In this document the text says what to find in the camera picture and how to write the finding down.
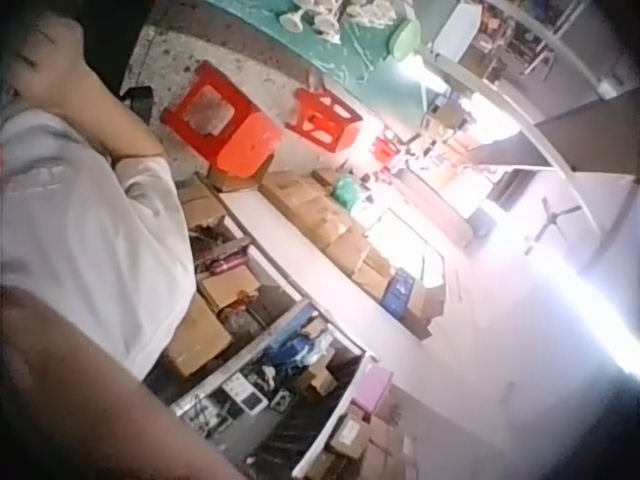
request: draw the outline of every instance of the label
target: label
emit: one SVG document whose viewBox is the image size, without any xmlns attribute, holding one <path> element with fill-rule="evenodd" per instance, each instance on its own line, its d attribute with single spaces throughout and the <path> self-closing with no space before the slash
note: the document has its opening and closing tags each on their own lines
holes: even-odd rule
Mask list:
<svg viewBox="0 0 640 480">
<path fill-rule="evenodd" d="M 347 420 L 347 423 L 342 429 L 342 433 L 340 433 L 340 436 L 338 437 L 338 441 L 350 447 L 353 441 L 358 436 L 359 431 L 360 431 L 360 424 L 358 422 L 354 422 L 353 420 Z"/>
</svg>

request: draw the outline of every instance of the pink box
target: pink box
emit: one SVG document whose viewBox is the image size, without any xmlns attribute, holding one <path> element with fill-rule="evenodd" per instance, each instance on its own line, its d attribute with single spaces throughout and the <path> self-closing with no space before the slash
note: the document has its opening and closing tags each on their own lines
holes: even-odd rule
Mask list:
<svg viewBox="0 0 640 480">
<path fill-rule="evenodd" d="M 392 379 L 393 373 L 389 370 L 373 365 L 356 387 L 352 403 L 366 414 L 374 415 L 391 388 Z"/>
</svg>

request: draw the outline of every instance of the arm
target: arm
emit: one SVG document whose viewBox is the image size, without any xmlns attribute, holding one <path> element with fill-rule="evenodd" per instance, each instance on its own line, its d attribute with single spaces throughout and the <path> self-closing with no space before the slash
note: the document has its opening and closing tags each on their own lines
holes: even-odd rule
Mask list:
<svg viewBox="0 0 640 480">
<path fill-rule="evenodd" d="M 82 28 L 73 20 L 43 17 L 11 63 L 9 82 L 33 106 L 61 116 L 116 161 L 163 155 L 144 122 L 86 64 Z"/>
<path fill-rule="evenodd" d="M 89 473 L 243 478 L 133 376 L 32 295 L 3 290 L 2 334 L 6 383 L 0 392 L 10 387 L 42 434 Z"/>
</svg>

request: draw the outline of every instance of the green bag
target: green bag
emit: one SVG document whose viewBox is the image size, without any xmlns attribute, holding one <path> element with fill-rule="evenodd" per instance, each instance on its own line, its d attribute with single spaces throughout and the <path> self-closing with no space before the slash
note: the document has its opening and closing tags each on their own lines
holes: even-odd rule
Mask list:
<svg viewBox="0 0 640 480">
<path fill-rule="evenodd" d="M 350 212 L 360 201 L 362 193 L 358 182 L 351 175 L 345 175 L 338 181 L 331 196 Z"/>
</svg>

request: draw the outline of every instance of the green table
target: green table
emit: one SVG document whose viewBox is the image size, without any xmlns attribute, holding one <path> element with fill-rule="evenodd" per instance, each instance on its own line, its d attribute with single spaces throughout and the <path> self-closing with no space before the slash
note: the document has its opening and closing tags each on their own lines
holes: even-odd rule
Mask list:
<svg viewBox="0 0 640 480">
<path fill-rule="evenodd" d="M 404 75 L 388 56 L 387 43 L 397 27 L 342 26 L 341 44 L 321 39 L 311 27 L 291 33 L 280 25 L 280 15 L 296 10 L 291 0 L 206 0 L 236 15 L 283 43 L 317 67 L 362 102 L 403 138 L 419 127 L 424 111 L 421 85 Z M 414 0 L 423 28 L 423 42 L 435 39 L 455 9 L 457 0 Z"/>
</svg>

